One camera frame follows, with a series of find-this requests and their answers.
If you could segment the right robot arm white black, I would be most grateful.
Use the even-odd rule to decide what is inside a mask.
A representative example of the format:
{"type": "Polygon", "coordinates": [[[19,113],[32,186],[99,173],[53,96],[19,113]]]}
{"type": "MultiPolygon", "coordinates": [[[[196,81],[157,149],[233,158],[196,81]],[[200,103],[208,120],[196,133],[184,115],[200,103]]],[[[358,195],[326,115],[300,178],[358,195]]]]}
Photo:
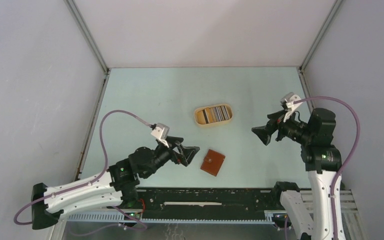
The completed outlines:
{"type": "Polygon", "coordinates": [[[276,182],[271,191],[271,204],[286,210],[285,224],[293,227],[299,240],[344,240],[339,197],[341,179],[335,178],[342,166],[342,157],[332,144],[336,115],[325,108],[315,108],[308,122],[302,122],[295,119],[295,114],[286,119],[286,113],[281,110],[269,114],[266,125],[253,127],[251,131],[266,146],[274,133],[277,133],[276,141],[289,138],[300,144],[311,187],[313,213],[303,203],[294,182],[276,182]]]}

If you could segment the brown leather card holder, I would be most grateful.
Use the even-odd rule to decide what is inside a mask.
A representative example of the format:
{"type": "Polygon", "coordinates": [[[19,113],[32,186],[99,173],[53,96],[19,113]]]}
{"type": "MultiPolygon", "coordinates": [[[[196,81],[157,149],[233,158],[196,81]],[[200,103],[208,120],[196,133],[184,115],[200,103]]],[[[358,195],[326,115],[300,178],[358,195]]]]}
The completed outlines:
{"type": "Polygon", "coordinates": [[[209,149],[205,155],[200,169],[214,177],[216,177],[223,165],[226,156],[215,150],[209,149]]]}

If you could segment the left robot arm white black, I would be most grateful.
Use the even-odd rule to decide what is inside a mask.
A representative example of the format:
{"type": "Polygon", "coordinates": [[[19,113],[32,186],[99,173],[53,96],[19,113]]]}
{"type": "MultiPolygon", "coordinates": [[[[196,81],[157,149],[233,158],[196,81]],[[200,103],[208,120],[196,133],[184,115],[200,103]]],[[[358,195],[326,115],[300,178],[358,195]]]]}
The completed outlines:
{"type": "Polygon", "coordinates": [[[32,189],[32,229],[49,228],[75,213],[97,208],[133,208],[139,196],[140,179],[155,174],[167,162],[187,167],[200,151],[198,146],[183,146],[182,137],[168,137],[155,149],[139,147],[127,158],[97,174],[76,182],[50,187],[37,183],[32,189]]]}

